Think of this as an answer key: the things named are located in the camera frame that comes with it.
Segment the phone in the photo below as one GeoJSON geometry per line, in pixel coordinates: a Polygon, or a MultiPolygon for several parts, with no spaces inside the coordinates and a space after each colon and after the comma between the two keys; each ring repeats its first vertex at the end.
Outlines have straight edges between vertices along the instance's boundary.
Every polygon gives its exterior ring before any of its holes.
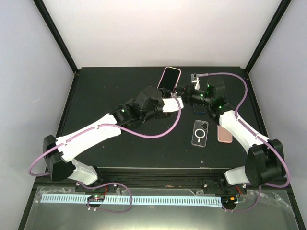
{"type": "Polygon", "coordinates": [[[159,80],[158,89],[165,88],[174,92],[181,76],[181,70],[174,67],[165,67],[159,80]]]}
{"type": "Polygon", "coordinates": [[[209,123],[202,120],[195,120],[193,131],[192,131],[192,139],[191,144],[196,147],[204,148],[207,144],[207,136],[208,136],[208,126],[209,123]]]}

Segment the blue smartphone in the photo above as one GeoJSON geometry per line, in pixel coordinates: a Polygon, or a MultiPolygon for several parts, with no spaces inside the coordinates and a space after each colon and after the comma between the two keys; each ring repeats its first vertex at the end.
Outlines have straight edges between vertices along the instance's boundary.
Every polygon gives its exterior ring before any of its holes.
{"type": "Polygon", "coordinates": [[[194,104],[192,107],[193,107],[193,112],[197,115],[206,113],[205,109],[200,105],[194,104]]]}

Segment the pink phone case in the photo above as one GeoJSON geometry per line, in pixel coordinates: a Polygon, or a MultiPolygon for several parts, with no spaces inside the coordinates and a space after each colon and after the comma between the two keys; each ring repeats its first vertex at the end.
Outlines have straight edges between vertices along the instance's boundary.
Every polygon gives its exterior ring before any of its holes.
{"type": "Polygon", "coordinates": [[[217,140],[221,143],[232,143],[233,136],[225,128],[218,125],[217,126],[217,140]]]}

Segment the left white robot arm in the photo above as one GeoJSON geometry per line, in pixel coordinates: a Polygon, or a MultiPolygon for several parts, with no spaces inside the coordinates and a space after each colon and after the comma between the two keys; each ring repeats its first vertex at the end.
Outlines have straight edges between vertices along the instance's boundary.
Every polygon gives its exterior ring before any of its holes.
{"type": "Polygon", "coordinates": [[[96,122],[66,136],[44,138],[44,156],[52,181],[71,179],[81,182],[92,191],[103,186],[103,179],[95,166],[86,165],[76,157],[96,144],[121,135],[131,133],[142,138],[160,138],[169,133],[144,135],[134,129],[152,118],[165,118],[175,111],[181,111],[182,101],[174,94],[164,93],[155,87],[142,90],[135,99],[118,105],[96,122]]]}

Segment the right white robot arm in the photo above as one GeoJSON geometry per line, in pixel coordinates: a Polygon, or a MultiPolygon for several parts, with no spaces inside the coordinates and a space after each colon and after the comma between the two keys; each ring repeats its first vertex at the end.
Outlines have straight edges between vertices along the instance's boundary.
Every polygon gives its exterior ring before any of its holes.
{"type": "Polygon", "coordinates": [[[238,108],[226,99],[224,81],[219,78],[219,73],[207,74],[205,91],[199,89],[200,77],[202,75],[194,74],[191,85],[176,88],[177,95],[185,103],[205,106],[208,116],[231,133],[247,153],[245,166],[230,169],[224,173],[224,178],[219,179],[219,190],[230,193],[237,184],[288,186],[290,172],[284,161],[282,143],[262,135],[239,115],[238,108]],[[272,184],[283,177],[287,177],[285,184],[272,184]]]}

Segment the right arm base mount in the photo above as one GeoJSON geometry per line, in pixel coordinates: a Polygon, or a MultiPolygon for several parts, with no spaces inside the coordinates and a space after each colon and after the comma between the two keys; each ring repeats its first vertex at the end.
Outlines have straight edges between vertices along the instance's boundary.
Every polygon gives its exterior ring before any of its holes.
{"type": "Polygon", "coordinates": [[[237,195],[247,194],[247,189],[242,184],[230,185],[222,177],[207,177],[202,181],[202,188],[207,194],[237,195]]]}

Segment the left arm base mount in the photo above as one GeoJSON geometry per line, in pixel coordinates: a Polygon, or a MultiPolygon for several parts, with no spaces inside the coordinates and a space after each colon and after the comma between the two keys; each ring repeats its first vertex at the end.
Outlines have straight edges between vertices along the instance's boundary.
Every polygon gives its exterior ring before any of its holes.
{"type": "Polygon", "coordinates": [[[99,185],[103,185],[103,182],[95,182],[91,185],[88,185],[88,188],[85,188],[84,186],[82,186],[80,183],[77,183],[75,186],[75,191],[76,192],[97,192],[97,193],[103,193],[103,192],[115,192],[116,189],[118,188],[118,186],[116,184],[111,184],[111,185],[107,185],[104,187],[100,187],[100,188],[96,188],[94,189],[94,187],[97,187],[99,185]]]}

